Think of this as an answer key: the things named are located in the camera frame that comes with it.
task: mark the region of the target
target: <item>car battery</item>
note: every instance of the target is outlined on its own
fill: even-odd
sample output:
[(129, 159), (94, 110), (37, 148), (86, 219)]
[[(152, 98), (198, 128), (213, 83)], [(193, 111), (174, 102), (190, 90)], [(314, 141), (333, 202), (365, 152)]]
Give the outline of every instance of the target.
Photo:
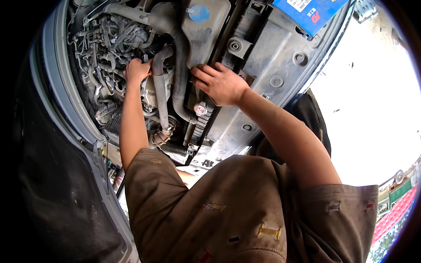
[(272, 5), (312, 37), (349, 0), (274, 0)]

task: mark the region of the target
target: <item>dirty t-shirt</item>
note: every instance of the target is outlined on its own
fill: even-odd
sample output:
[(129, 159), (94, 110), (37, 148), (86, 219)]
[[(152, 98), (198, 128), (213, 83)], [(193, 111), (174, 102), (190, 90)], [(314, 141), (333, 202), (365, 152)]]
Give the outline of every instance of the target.
[(165, 155), (141, 150), (125, 192), (142, 263), (365, 262), (378, 186), (298, 190), (286, 165), (232, 156), (190, 190)]

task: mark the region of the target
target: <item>man's arm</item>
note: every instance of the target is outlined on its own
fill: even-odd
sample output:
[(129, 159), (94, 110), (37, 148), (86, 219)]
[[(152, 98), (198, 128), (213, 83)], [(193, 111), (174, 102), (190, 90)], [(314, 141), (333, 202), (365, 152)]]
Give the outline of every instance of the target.
[(124, 171), (128, 170), (140, 150), (149, 148), (140, 100), (140, 84), (151, 74), (151, 65), (152, 59), (143, 64), (140, 59), (134, 58), (124, 71), (127, 85), (120, 125), (120, 153)]
[(256, 92), (237, 74), (216, 63), (192, 68), (193, 84), (217, 106), (237, 106), (263, 131), (278, 155), (295, 173), (301, 189), (341, 184), (329, 154), (300, 120)]

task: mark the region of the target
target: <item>t-shirt sleeve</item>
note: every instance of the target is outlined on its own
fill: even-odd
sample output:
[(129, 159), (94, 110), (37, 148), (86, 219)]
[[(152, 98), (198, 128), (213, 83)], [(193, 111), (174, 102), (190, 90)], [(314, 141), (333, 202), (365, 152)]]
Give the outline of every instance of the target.
[(125, 175), (125, 194), (131, 231), (138, 247), (188, 191), (172, 161), (160, 152), (142, 149)]
[(377, 185), (321, 186), (298, 197), (298, 224), (311, 262), (366, 261), (376, 225)]

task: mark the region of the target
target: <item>coolant reservoir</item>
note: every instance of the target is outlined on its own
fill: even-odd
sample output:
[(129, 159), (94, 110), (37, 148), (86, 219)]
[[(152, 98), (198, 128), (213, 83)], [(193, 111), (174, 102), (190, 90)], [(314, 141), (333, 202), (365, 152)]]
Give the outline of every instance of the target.
[(190, 1), (181, 25), (190, 42), (189, 69), (208, 62), (230, 9), (228, 0)]

